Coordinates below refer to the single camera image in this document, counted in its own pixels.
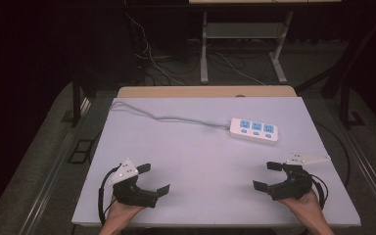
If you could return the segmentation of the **white metal stand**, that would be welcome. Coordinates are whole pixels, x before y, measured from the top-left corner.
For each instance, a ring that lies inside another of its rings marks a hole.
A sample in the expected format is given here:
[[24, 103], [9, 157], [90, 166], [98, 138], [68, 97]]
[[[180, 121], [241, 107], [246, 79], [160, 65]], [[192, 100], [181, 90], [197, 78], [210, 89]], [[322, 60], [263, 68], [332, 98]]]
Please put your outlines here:
[[276, 48], [269, 53], [269, 59], [280, 83], [286, 83], [287, 78], [282, 69], [279, 57], [287, 38], [293, 11], [285, 14], [282, 22], [269, 23], [214, 23], [209, 21], [209, 14], [203, 12], [200, 82], [209, 83], [207, 59], [207, 42], [209, 39], [276, 39]]

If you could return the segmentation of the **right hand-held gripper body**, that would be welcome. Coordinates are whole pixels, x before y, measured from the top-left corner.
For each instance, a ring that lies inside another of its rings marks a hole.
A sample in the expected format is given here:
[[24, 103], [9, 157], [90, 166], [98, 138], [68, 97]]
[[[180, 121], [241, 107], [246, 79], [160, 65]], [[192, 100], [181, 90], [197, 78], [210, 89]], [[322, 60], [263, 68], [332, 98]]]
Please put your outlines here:
[[329, 156], [313, 154], [302, 154], [292, 152], [283, 165], [283, 172], [286, 173], [286, 180], [268, 186], [267, 194], [274, 201], [295, 198], [299, 199], [307, 194], [312, 186], [315, 186], [320, 201], [326, 201], [329, 190], [326, 184], [317, 176], [307, 172], [305, 166], [324, 163], [330, 160]]

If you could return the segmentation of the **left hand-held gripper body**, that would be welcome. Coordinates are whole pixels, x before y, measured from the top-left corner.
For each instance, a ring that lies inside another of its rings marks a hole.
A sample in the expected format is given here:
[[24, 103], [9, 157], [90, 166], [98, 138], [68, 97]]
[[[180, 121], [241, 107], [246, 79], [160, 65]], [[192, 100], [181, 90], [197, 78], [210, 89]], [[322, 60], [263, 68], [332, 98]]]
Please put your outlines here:
[[137, 186], [138, 170], [130, 160], [123, 161], [109, 180], [113, 187], [113, 195], [119, 203], [129, 206], [154, 208], [156, 206], [157, 192], [147, 191]]

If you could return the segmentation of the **metal floor rail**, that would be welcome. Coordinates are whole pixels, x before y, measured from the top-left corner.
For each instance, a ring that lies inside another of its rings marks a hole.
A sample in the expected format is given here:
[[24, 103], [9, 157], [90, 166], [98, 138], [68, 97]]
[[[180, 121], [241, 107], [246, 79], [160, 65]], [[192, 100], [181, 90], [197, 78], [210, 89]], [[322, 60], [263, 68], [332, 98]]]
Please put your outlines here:
[[28, 149], [22, 170], [31, 203], [17, 235], [71, 234], [83, 179], [81, 168], [68, 163], [80, 132], [72, 125], [72, 108], [69, 98], [57, 98]]
[[362, 172], [367, 185], [369, 186], [376, 199], [376, 171], [368, 161], [366, 155], [363, 153], [360, 144], [357, 142], [353, 135], [353, 132], [350, 129], [346, 128], [344, 123], [340, 120], [339, 108], [334, 104], [332, 100], [326, 100], [325, 103], [329, 112], [333, 115], [334, 122], [344, 135], [344, 139], [350, 145], [350, 152], [352, 153], [359, 170]]

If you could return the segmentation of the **black stand leg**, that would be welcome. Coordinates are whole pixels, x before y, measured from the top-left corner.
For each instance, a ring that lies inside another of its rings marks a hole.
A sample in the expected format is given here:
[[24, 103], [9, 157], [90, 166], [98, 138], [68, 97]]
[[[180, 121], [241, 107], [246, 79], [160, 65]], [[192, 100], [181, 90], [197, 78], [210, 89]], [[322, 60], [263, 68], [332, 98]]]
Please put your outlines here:
[[76, 127], [81, 119], [84, 99], [93, 98], [95, 96], [95, 88], [87, 74], [76, 74], [72, 78], [71, 86], [72, 110], [67, 117], [63, 118], [63, 121], [70, 122], [72, 127]]
[[346, 129], [352, 126], [363, 126], [365, 122], [362, 120], [358, 112], [350, 111], [350, 97], [351, 97], [351, 80], [349, 73], [353, 67], [353, 63], [349, 63], [343, 71], [341, 84], [341, 98], [340, 98], [340, 121]]

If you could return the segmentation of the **person's right hand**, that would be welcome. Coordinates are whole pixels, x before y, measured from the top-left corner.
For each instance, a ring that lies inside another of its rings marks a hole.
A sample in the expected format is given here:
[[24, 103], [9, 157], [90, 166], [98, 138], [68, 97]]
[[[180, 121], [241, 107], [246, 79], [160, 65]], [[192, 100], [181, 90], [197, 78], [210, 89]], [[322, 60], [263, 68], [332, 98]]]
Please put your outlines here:
[[313, 190], [310, 190], [299, 199], [287, 198], [279, 200], [279, 203], [288, 207], [298, 221], [307, 229], [320, 229], [326, 224], [317, 195]]

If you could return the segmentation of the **white power strip blue sockets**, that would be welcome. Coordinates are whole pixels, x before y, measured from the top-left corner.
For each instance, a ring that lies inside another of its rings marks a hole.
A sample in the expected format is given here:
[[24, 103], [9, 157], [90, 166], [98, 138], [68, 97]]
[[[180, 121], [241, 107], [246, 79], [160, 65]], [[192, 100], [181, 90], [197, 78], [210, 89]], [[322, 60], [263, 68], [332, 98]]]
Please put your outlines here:
[[274, 145], [279, 141], [276, 125], [243, 118], [230, 120], [229, 135], [233, 138]]

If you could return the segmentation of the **black floor bracket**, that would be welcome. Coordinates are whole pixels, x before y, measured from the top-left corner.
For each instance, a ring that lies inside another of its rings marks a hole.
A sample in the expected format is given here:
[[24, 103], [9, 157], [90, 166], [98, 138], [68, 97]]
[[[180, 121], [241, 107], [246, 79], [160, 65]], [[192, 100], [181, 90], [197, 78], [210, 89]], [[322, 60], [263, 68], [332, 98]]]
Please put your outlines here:
[[83, 165], [91, 163], [91, 152], [94, 145], [93, 139], [80, 139], [68, 157], [68, 163], [72, 165]]

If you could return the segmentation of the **person's left hand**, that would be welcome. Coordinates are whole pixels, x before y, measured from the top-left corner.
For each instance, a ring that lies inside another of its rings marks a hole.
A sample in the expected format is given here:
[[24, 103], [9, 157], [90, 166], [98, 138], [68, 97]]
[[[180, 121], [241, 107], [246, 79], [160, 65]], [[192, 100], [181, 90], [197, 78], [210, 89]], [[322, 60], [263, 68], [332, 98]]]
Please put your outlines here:
[[116, 198], [112, 198], [105, 227], [109, 226], [114, 230], [122, 230], [142, 210], [144, 210], [144, 207], [125, 205], [119, 203]]

